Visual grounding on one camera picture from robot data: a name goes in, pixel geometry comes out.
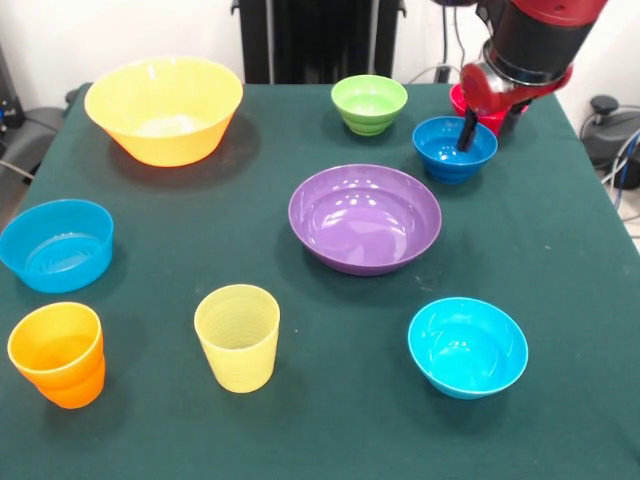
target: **yellow cup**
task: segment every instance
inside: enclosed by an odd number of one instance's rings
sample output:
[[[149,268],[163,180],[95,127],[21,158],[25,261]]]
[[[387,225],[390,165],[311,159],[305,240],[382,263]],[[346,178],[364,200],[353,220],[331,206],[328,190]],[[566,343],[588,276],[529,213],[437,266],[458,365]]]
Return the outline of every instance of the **yellow cup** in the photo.
[[[273,374],[280,307],[253,285],[213,291],[196,309],[194,326],[218,383],[235,393],[259,389]]]
[[[62,408],[84,407],[102,392],[102,325],[86,305],[62,302],[34,310],[11,332],[7,351],[20,373]]]

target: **light blue bowl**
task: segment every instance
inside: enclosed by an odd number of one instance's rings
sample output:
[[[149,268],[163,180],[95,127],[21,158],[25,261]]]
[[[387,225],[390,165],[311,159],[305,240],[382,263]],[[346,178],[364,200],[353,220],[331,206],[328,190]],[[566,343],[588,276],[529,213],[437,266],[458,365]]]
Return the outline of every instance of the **light blue bowl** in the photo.
[[[460,152],[456,145],[463,125],[464,118],[434,117],[413,131],[413,146],[425,170],[441,183],[466,182],[498,151],[496,136],[479,123],[471,148]]]
[[[409,327],[409,351],[442,393],[471,400],[512,385],[527,366],[527,340],[499,308],[473,298],[430,303]]]
[[[82,288],[104,273],[113,252],[113,219],[86,200],[56,200],[13,219],[0,237],[0,259],[44,293]]]

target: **white wall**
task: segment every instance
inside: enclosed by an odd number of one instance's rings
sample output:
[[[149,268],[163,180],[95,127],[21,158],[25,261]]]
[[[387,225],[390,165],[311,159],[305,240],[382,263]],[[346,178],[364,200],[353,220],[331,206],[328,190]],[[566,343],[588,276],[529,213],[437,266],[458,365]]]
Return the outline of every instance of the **white wall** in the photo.
[[[394,77],[407,82],[441,61],[440,7],[406,0],[398,18]],[[0,0],[0,44],[26,107],[62,105],[64,94],[137,58],[169,53],[204,56],[244,78],[239,16],[230,0]],[[467,61],[477,58],[487,30],[474,7],[459,9]],[[610,0],[576,62],[560,100],[574,127],[599,93],[640,104],[640,1]],[[449,13],[449,61],[460,50]],[[430,82],[433,72],[418,82]]]
[[[142,57],[197,55],[244,78],[230,0],[0,0],[0,45],[26,108]]]

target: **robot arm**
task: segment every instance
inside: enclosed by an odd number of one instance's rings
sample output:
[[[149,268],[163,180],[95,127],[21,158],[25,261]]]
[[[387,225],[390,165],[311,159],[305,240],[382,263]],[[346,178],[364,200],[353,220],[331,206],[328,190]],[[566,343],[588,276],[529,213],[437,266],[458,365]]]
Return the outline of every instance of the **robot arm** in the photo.
[[[473,138],[477,115],[510,109],[503,131],[513,128],[532,100],[562,88],[571,64],[607,0],[435,0],[472,5],[491,38],[481,60],[466,65],[460,83],[469,106],[458,148]]]

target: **green tablecloth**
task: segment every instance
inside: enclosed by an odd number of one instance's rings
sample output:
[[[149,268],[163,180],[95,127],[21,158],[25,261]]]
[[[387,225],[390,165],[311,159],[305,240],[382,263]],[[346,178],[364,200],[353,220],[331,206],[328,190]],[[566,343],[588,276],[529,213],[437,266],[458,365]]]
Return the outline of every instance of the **green tablecloth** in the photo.
[[[637,479],[640,261],[554,97],[465,185],[425,178],[415,125],[448,114],[446,87],[409,88],[379,137],[342,126],[326,86],[248,86],[218,151],[163,170],[132,160],[77,102],[27,205],[81,197],[116,222],[113,264],[73,294],[0,270],[0,339],[64,299],[101,316],[107,383],[78,411],[49,404],[0,357],[0,478]],[[425,181],[436,244],[377,278],[335,273],[287,222],[294,188],[344,163]],[[215,382],[193,330],[211,290],[253,283],[282,309],[276,372],[250,395]],[[474,402],[444,397],[406,347],[444,296],[495,303],[523,328],[524,376]]]

